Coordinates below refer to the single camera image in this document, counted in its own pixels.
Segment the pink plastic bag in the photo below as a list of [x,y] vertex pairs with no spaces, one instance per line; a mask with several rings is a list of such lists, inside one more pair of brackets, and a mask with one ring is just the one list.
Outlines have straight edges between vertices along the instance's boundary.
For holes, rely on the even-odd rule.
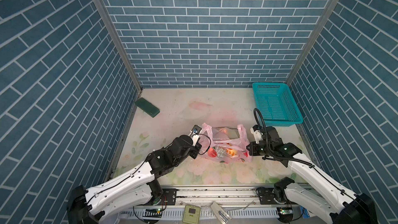
[[250,144],[242,124],[236,128],[215,128],[202,124],[198,143],[202,145],[199,155],[218,163],[251,162],[247,146]]

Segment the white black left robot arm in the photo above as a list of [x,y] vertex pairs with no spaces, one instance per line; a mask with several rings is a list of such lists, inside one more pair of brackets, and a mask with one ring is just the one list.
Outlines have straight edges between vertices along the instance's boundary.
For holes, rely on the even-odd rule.
[[171,173],[187,157],[196,158],[202,146],[199,134],[175,138],[172,143],[151,152],[133,169],[107,182],[71,190],[67,204],[70,224],[99,224],[128,208],[157,203],[163,196],[158,178]]

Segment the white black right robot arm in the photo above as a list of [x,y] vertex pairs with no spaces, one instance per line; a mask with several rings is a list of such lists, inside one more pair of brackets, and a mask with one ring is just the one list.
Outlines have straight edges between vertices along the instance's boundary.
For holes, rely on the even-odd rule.
[[251,156],[275,161],[299,175],[316,193],[284,177],[274,184],[274,201],[297,203],[327,224],[376,224],[374,201],[366,194],[356,194],[316,166],[292,143],[283,143],[274,127],[254,125],[255,141],[247,145]]

